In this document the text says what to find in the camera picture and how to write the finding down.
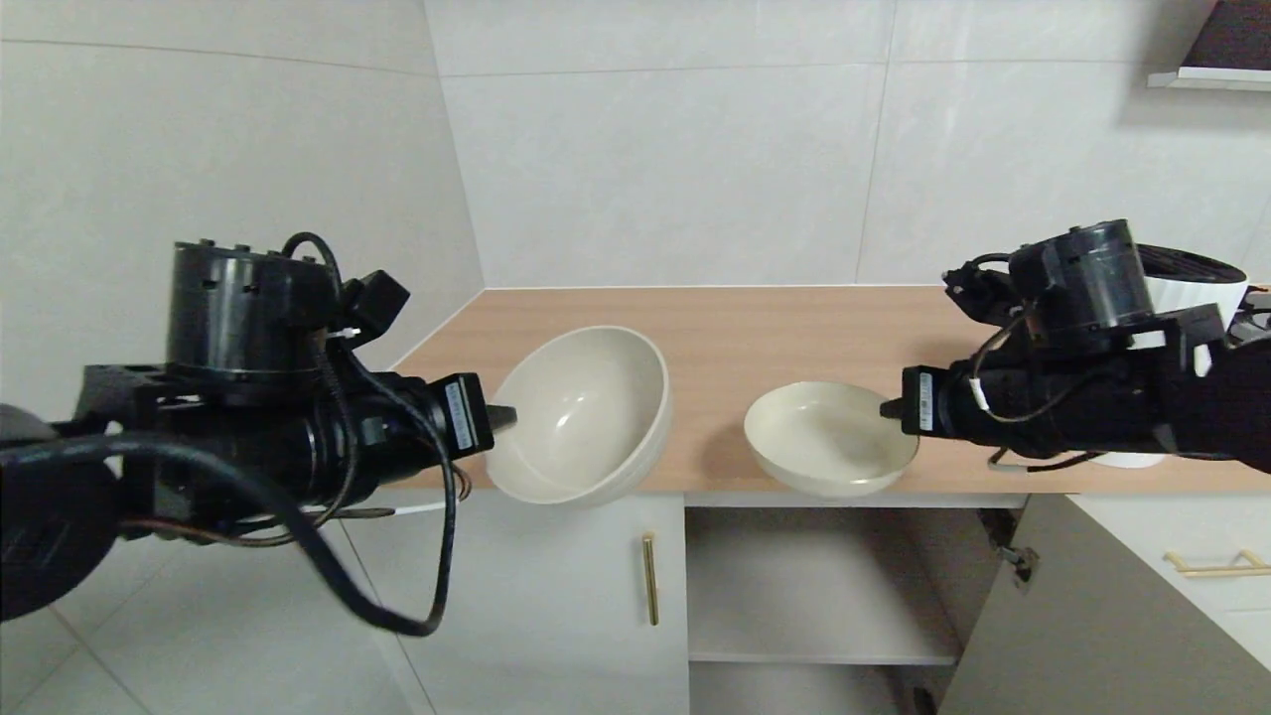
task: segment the drawer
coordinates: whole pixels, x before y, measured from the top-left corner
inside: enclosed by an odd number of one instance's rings
[[[1248,550],[1271,560],[1271,494],[1111,497],[1073,502],[1155,569],[1202,611],[1271,610],[1271,575],[1186,578],[1167,552],[1187,566],[1247,566]]]

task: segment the range hood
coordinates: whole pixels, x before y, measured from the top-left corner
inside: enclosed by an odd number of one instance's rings
[[[1182,66],[1148,86],[1271,91],[1271,0],[1219,1]]]

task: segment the open cabinet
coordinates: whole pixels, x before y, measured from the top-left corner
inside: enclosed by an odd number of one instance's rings
[[[689,509],[693,715],[1271,712],[1271,672],[1070,499],[985,516]]]
[[[970,544],[928,544],[951,514],[972,526],[944,536]],[[995,573],[975,525],[974,511],[688,509],[693,715],[920,714],[913,690],[938,697],[962,650],[923,561],[979,563],[956,589],[974,617]]]
[[[1065,497],[1033,497],[941,715],[1271,712],[1271,671]]]

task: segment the white container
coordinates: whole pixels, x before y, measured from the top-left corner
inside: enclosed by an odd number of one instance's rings
[[[878,415],[886,399],[863,387],[803,382],[764,395],[746,411],[746,442],[759,466],[816,497],[881,491],[918,453],[918,437]]]
[[[634,490],[666,448],[671,381],[657,345],[616,325],[547,342],[491,400],[516,427],[486,455],[494,486],[530,504],[597,507]]]

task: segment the white cable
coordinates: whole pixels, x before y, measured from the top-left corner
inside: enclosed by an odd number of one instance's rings
[[[418,504],[416,507],[394,507],[393,516],[403,517],[405,514],[422,514],[425,512],[438,512],[446,508],[445,502],[435,502],[432,504]]]
[[[971,395],[975,396],[975,404],[980,406],[980,410],[991,415],[993,410],[989,410],[989,399],[984,395],[984,389],[980,387],[980,378],[971,378],[967,382],[971,384]]]

